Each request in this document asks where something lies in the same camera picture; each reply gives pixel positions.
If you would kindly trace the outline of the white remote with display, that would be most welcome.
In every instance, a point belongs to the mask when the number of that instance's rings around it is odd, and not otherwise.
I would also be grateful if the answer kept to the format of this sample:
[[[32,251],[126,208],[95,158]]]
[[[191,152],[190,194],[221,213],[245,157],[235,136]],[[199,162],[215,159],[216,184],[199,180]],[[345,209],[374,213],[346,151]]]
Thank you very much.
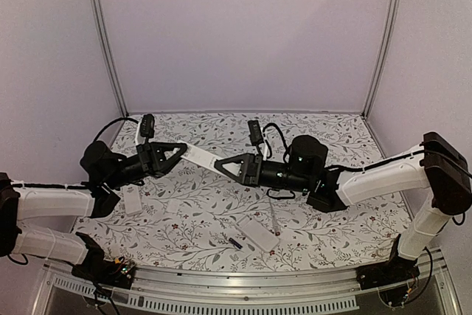
[[[213,173],[218,173],[215,169],[215,162],[220,159],[219,156],[187,142],[185,142],[185,145],[187,146],[187,150],[182,155],[182,159],[212,171]]]

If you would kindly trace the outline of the white battery cover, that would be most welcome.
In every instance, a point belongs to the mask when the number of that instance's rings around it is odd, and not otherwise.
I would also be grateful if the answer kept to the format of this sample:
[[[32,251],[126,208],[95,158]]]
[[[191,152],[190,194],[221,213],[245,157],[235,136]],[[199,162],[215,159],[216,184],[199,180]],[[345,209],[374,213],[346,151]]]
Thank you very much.
[[[176,214],[179,210],[179,207],[180,201],[178,199],[171,199],[167,204],[165,212],[170,214]]]

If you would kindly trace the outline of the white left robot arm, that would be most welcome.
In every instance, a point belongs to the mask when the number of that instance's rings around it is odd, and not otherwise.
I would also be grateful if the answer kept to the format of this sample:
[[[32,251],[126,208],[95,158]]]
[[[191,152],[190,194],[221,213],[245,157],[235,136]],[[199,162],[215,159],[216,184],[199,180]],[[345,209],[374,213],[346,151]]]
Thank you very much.
[[[120,198],[117,191],[138,185],[147,177],[167,175],[187,152],[184,143],[155,142],[154,117],[146,114],[136,129],[132,156],[113,152],[95,138],[85,149],[80,166],[88,181],[81,185],[15,183],[1,174],[1,256],[32,255],[80,266],[94,281],[110,273],[110,261],[87,234],[64,234],[47,228],[28,227],[25,220],[77,216],[104,218]]]

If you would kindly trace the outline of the purple battery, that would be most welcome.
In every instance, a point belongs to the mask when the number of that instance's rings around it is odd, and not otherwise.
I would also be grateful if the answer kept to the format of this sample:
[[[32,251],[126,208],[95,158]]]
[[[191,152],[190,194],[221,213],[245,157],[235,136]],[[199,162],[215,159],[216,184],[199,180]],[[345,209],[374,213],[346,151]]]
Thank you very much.
[[[228,241],[237,249],[241,250],[243,247],[233,238],[229,238]]]

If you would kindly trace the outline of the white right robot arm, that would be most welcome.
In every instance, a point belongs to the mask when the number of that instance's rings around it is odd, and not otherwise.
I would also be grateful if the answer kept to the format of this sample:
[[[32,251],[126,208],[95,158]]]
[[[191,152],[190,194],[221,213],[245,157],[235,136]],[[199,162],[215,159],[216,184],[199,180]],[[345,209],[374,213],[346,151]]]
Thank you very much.
[[[369,198],[404,190],[429,189],[431,196],[402,232],[381,276],[396,283],[407,274],[427,244],[455,216],[471,208],[468,163],[439,134],[424,134],[408,151],[364,167],[326,166],[328,148],[318,139],[299,135],[284,144],[282,162],[245,153],[218,159],[215,169],[238,184],[306,195],[320,212],[336,212]]]

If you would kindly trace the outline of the clear handle screwdriver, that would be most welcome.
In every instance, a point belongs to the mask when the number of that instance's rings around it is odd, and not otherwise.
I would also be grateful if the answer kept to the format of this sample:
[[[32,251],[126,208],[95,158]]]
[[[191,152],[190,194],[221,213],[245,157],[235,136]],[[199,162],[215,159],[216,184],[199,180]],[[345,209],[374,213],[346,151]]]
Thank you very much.
[[[272,226],[273,226],[273,231],[274,231],[274,234],[277,237],[279,237],[280,236],[280,227],[279,227],[279,224],[278,224],[278,221],[277,221],[277,216],[276,216],[274,206],[272,204],[271,199],[269,199],[268,203],[269,203],[269,207],[270,207],[271,222],[272,222]]]

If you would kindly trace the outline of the white remote control back up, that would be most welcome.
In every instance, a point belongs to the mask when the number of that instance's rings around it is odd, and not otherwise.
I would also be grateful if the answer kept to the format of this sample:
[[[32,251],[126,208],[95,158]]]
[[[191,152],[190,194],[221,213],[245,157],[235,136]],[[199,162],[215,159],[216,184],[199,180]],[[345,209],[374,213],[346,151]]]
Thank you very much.
[[[280,243],[276,235],[250,216],[242,217],[236,222],[235,227],[264,252],[271,252]]]

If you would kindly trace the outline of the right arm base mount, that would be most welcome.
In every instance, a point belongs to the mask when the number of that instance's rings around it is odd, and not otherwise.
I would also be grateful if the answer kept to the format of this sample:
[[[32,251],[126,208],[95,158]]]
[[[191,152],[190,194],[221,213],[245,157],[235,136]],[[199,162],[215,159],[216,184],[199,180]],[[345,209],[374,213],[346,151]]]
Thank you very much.
[[[355,272],[356,280],[362,290],[386,286],[386,289],[380,290],[378,295],[384,305],[392,308],[407,303],[413,286],[407,285],[406,281],[412,280],[416,283],[420,275],[416,260],[406,260],[397,256],[384,262],[360,266]]]

